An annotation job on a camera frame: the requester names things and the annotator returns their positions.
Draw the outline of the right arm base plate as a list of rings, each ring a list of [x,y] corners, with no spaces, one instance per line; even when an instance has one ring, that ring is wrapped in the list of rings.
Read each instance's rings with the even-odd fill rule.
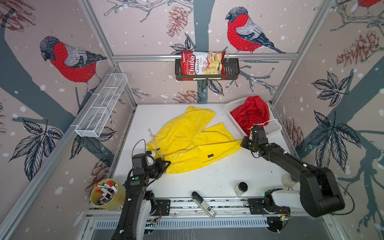
[[[246,206],[249,208],[251,215],[289,215],[291,213],[289,207],[279,207],[264,198],[248,199]]]

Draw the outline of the yellow shorts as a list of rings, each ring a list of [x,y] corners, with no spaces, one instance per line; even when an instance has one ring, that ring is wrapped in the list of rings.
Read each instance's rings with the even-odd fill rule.
[[[156,158],[171,162],[167,174],[181,174],[204,168],[241,149],[224,123],[207,127],[216,113],[190,106],[183,115],[169,121],[147,144]]]

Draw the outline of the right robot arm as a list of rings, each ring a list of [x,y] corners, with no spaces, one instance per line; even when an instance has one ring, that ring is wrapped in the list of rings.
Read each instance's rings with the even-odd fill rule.
[[[308,165],[281,146],[269,143],[263,127],[254,126],[251,136],[243,138],[241,147],[278,165],[290,174],[294,182],[300,183],[299,207],[307,214],[317,218],[345,208],[344,198],[331,170]]]

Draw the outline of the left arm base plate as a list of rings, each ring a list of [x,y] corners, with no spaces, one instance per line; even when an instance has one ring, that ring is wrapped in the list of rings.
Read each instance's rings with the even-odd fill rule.
[[[169,199],[156,199],[155,206],[152,207],[149,217],[169,216],[171,208],[171,200]]]

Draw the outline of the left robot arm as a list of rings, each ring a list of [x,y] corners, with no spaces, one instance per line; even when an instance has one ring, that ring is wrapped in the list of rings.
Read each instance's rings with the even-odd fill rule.
[[[133,155],[132,163],[124,184],[126,197],[113,240],[142,240],[149,216],[161,218],[170,214],[171,201],[156,200],[154,192],[147,188],[166,172],[171,162],[154,159],[147,151]]]

